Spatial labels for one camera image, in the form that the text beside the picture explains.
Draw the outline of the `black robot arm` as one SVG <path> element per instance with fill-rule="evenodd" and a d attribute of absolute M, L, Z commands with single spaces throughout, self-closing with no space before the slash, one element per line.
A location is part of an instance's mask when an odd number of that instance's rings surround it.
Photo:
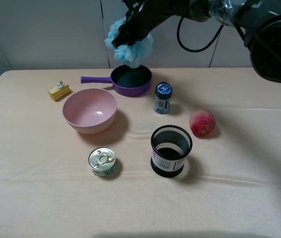
<path fill-rule="evenodd" d="M 126 18 L 114 27 L 110 47 L 134 45 L 174 15 L 196 22 L 214 18 L 236 29 L 259 76 L 281 83 L 281 0 L 127 0 L 125 5 Z"/>

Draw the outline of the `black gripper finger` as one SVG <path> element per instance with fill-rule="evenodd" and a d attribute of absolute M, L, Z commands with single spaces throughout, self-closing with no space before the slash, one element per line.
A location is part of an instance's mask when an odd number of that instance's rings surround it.
<path fill-rule="evenodd" d="M 118 35 L 112 40 L 114 48 L 118 48 L 121 45 L 133 45 L 137 41 L 140 41 L 139 24 L 138 17 L 128 18 L 125 23 L 119 27 Z"/>

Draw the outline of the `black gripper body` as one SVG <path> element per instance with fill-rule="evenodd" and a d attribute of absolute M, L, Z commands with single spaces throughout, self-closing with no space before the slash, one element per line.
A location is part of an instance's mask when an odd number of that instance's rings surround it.
<path fill-rule="evenodd" d="M 192 6 L 191 0 L 125 0 L 128 7 L 125 21 L 139 18 L 140 39 L 173 15 L 183 16 Z"/>

